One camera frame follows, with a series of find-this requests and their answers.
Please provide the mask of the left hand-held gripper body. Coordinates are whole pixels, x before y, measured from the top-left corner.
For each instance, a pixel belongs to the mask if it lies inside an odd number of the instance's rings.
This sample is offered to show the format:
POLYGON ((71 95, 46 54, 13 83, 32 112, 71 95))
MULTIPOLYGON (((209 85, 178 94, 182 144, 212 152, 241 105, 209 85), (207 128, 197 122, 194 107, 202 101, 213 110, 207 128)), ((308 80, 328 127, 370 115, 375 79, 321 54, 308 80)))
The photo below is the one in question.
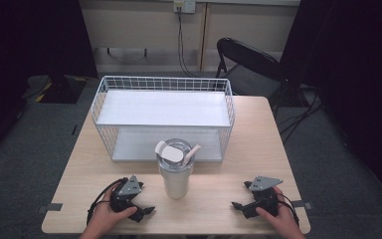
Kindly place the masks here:
POLYGON ((135 175, 121 178, 117 182, 110 195, 109 204, 112 211, 120 212, 133 205, 131 200, 141 192, 138 182, 135 175))

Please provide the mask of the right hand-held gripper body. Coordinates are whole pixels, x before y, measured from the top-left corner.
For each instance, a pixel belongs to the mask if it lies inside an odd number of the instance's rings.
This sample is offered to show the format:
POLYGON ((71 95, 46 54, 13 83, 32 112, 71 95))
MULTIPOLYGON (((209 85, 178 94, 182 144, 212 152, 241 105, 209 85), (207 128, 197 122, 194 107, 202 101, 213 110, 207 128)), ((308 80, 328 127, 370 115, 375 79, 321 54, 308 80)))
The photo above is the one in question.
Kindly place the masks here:
POLYGON ((274 190, 276 185, 283 181, 278 178, 266 176, 256 176, 250 183, 249 189, 253 193, 255 201, 250 204, 248 209, 249 216, 257 216, 257 207, 261 207, 273 216, 278 215, 278 196, 274 190))

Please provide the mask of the person's right hand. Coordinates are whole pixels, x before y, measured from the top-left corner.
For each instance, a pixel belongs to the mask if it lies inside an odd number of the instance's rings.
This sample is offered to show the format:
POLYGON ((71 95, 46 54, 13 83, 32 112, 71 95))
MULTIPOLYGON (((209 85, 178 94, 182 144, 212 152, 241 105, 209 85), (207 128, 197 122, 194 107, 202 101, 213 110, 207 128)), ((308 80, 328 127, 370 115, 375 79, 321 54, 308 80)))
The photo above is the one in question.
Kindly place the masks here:
POLYGON ((300 230, 297 223, 295 222, 290 209, 284 205, 285 198, 283 197, 283 192, 276 186, 274 186, 274 191, 278 197, 278 215, 273 216, 265 209, 258 207, 258 214, 266 219, 271 226, 277 231, 286 231, 286 230, 300 230))

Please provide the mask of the person's left hand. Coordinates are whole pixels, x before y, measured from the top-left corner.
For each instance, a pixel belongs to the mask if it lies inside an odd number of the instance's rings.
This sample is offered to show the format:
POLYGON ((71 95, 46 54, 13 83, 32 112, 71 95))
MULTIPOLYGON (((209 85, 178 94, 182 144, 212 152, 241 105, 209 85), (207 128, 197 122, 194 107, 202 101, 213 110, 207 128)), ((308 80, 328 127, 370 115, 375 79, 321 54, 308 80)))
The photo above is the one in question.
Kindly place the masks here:
POLYGON ((96 206, 94 214, 87 227, 98 228, 105 234, 111 230, 112 227, 118 222, 131 216, 136 211, 136 207, 128 207, 121 212, 112 211, 109 205, 109 201, 111 192, 114 189, 115 185, 104 193, 102 202, 96 206))

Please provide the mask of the white tumbler cup with straw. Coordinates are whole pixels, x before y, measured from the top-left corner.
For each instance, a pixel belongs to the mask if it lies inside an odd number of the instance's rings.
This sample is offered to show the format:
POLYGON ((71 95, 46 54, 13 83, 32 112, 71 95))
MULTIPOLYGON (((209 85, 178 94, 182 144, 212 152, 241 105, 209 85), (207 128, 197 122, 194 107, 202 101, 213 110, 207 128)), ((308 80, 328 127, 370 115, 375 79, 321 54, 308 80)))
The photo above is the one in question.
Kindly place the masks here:
POLYGON ((179 138, 162 140, 156 145, 155 153, 159 172, 169 197, 179 199, 187 194, 194 157, 200 149, 199 144, 191 146, 187 141, 179 138))

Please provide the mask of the grey tape strip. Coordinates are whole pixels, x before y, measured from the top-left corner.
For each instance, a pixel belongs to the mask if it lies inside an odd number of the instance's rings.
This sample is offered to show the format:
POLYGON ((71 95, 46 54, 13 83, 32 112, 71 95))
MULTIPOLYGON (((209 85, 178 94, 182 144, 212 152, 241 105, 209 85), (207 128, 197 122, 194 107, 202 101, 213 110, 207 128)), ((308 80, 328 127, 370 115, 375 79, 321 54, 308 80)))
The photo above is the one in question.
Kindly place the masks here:
POLYGON ((305 210, 310 210, 313 208, 313 205, 310 201, 295 200, 291 204, 293 207, 303 207, 305 210))
POLYGON ((39 213, 46 214, 48 211, 60 211, 63 207, 62 203, 48 203, 47 205, 41 205, 37 208, 39 213))

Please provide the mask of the dark stand base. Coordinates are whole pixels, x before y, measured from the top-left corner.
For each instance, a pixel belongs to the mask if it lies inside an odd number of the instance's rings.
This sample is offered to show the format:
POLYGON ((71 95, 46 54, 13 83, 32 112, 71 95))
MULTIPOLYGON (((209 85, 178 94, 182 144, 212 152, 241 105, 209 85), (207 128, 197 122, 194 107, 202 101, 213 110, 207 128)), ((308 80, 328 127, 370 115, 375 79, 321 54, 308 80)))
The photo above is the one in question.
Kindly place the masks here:
POLYGON ((87 82, 87 79, 75 76, 65 76, 60 83, 50 76, 34 76, 28 79, 23 99, 42 104, 75 104, 87 82))

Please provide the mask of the black folding chair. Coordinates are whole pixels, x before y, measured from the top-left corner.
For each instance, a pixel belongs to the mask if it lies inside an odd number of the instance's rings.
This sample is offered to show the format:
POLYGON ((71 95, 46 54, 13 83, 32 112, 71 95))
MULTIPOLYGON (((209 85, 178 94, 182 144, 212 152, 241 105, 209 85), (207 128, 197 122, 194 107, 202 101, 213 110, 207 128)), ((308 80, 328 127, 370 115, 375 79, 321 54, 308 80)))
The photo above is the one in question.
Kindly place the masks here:
POLYGON ((279 101, 287 80, 274 57, 233 38, 220 39, 217 51, 216 77, 228 79, 235 95, 265 97, 271 105, 279 101))

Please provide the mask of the dark curtain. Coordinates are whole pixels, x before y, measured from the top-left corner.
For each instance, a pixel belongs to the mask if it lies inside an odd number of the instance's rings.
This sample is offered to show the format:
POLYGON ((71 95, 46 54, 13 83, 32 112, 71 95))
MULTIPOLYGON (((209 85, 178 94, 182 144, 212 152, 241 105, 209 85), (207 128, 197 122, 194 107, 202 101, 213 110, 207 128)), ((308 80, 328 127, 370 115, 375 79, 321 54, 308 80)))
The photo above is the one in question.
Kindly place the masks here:
POLYGON ((80 0, 0 0, 0 139, 34 76, 97 77, 80 0))
POLYGON ((382 183, 382 0, 299 0, 282 66, 294 89, 319 89, 382 183))

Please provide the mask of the white wall socket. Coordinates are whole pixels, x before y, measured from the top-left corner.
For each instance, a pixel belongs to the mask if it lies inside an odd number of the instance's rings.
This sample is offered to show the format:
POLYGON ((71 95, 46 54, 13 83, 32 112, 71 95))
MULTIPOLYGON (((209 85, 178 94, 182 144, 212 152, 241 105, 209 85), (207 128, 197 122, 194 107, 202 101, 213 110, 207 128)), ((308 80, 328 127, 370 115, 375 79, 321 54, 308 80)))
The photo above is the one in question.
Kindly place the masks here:
POLYGON ((175 13, 194 14, 196 12, 196 2, 191 0, 175 0, 173 2, 175 13))

